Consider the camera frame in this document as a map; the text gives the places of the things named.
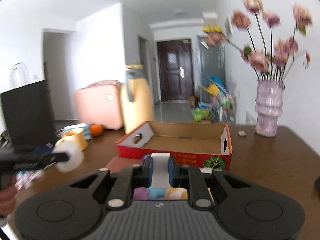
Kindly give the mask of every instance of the suitcase handle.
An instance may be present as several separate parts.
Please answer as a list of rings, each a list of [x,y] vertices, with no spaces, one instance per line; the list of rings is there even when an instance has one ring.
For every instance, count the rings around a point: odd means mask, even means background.
[[[101,80],[101,81],[97,81],[93,84],[87,85],[87,88],[105,86],[105,85],[119,85],[119,86],[121,86],[121,83],[118,80]]]

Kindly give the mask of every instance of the refrigerator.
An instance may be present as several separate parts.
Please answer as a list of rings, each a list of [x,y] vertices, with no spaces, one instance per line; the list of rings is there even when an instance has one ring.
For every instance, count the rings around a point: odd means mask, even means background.
[[[198,36],[199,62],[201,70],[201,86],[207,86],[210,80],[207,77],[219,77],[225,84],[224,47],[208,47],[205,44],[205,36]],[[210,96],[202,88],[200,89],[200,101],[210,103]]]

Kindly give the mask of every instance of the cardboard box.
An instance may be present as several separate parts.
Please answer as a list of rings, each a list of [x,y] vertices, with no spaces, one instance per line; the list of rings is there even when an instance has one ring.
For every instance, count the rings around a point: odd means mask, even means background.
[[[145,122],[116,142],[120,157],[153,152],[175,156],[178,165],[229,170],[232,146],[227,124]]]

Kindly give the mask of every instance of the dark brown door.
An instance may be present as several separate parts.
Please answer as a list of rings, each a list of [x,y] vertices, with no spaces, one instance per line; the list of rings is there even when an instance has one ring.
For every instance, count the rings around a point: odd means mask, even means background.
[[[187,100],[193,95],[190,40],[157,42],[162,101]]]

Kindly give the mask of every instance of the door handle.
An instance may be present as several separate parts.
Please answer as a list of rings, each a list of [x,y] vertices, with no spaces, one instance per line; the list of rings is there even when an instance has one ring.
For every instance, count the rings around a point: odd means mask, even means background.
[[[180,67],[180,77],[184,78],[184,69]]]

